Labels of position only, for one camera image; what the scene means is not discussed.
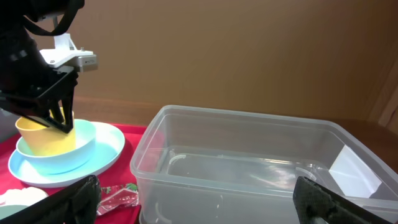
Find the yellow plastic cup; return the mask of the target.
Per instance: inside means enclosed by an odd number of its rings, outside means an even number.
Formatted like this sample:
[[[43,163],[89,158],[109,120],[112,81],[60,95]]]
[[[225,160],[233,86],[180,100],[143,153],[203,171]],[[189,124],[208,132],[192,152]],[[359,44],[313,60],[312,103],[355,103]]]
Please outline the yellow plastic cup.
[[[22,152],[30,156],[56,156],[70,152],[76,147],[74,128],[69,133],[64,133],[23,117],[20,117],[15,125],[28,147]]]

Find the crumpled white tissue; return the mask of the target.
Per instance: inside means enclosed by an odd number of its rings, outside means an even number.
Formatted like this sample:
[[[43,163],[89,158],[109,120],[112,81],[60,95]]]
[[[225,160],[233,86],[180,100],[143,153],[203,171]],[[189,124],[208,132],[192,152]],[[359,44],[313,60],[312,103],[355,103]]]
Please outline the crumpled white tissue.
[[[8,205],[33,205],[49,195],[38,188],[28,187],[23,189],[9,189],[1,195],[1,206]]]

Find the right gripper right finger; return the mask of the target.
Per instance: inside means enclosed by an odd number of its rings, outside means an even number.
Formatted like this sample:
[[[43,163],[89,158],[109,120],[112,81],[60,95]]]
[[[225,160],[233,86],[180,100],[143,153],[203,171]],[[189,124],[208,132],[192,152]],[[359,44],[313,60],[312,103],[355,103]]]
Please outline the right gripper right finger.
[[[392,224],[307,177],[298,177],[294,206],[300,224]]]

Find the red snack wrapper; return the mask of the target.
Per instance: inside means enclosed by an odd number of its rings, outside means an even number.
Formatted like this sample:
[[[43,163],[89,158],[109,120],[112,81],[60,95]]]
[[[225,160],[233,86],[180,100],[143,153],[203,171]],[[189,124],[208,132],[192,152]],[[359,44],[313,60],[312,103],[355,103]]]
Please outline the red snack wrapper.
[[[101,187],[101,200],[97,208],[97,216],[102,216],[115,209],[135,207],[139,205],[137,185],[128,183]]]

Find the green bowl with food scraps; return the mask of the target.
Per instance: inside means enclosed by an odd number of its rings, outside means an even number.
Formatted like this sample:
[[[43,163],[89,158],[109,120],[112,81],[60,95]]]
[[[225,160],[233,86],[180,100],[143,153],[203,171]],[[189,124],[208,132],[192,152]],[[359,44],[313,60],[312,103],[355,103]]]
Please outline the green bowl with food scraps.
[[[2,205],[0,206],[0,220],[9,217],[27,208],[26,205]]]

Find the clear plastic bin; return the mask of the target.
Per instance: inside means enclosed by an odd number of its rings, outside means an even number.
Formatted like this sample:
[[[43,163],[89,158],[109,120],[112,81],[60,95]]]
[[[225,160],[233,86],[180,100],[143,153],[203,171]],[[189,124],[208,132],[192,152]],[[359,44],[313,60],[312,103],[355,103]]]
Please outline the clear plastic bin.
[[[131,172],[141,223],[297,223],[300,176],[397,221],[397,174],[330,121],[168,105]]]

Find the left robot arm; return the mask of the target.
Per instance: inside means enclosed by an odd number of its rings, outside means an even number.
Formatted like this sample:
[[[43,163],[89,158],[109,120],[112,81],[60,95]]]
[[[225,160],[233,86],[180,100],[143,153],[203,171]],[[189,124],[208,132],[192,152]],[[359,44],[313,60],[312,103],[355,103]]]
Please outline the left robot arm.
[[[73,129],[78,73],[52,68],[31,34],[66,33],[84,0],[1,1],[1,108],[63,133]]]

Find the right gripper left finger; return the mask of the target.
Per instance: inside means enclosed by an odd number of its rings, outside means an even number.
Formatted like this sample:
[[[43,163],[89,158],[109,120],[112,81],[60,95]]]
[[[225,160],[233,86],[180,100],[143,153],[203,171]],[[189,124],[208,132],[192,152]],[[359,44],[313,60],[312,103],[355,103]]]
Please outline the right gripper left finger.
[[[100,201],[99,179],[95,175],[89,175],[1,219],[1,224],[94,224]]]

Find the light blue plate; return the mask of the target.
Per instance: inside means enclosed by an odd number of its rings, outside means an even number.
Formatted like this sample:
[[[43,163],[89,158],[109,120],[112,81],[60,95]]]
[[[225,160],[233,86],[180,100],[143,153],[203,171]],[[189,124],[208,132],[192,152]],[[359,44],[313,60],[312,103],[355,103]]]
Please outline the light blue plate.
[[[38,188],[66,187],[88,175],[101,174],[117,161],[122,153],[125,138],[124,134],[113,125],[91,123],[96,128],[96,145],[91,159],[82,166],[59,174],[42,174],[16,149],[9,158],[9,172],[23,183]]]

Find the light blue bowl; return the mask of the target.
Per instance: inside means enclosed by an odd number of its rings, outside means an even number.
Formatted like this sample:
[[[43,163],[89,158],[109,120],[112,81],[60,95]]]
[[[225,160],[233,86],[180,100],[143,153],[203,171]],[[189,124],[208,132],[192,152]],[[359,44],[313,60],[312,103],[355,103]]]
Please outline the light blue bowl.
[[[21,137],[16,145],[17,152],[42,174],[59,174],[76,169],[88,162],[94,153],[96,128],[83,119],[75,119],[73,124],[76,137],[74,150],[56,156],[30,156],[22,152],[28,147]]]

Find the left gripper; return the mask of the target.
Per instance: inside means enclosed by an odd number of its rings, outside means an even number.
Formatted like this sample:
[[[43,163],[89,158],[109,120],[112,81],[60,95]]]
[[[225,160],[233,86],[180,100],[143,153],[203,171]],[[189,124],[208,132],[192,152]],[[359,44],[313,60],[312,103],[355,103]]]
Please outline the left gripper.
[[[1,108],[39,124],[73,129],[73,96],[78,73],[73,67],[26,69],[1,67]]]

